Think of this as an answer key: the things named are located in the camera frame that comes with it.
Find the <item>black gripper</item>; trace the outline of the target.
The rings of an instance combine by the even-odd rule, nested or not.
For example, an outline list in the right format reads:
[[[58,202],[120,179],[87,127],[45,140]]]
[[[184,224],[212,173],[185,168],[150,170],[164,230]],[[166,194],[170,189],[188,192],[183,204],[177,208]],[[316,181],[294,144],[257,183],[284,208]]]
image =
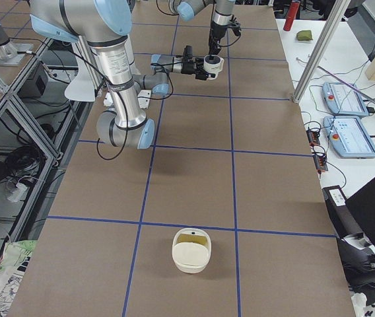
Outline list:
[[[220,25],[217,23],[211,23],[209,31],[209,61],[214,61],[215,55],[218,55],[221,49],[224,47],[221,44],[221,40],[226,36],[228,24]]]
[[[216,75],[214,73],[208,73],[206,71],[199,71],[200,69],[211,68],[211,64],[209,63],[209,56],[194,57],[193,48],[191,46],[186,46],[184,48],[181,61],[182,61],[181,74],[195,75],[195,79],[201,80],[201,81],[216,79]]]

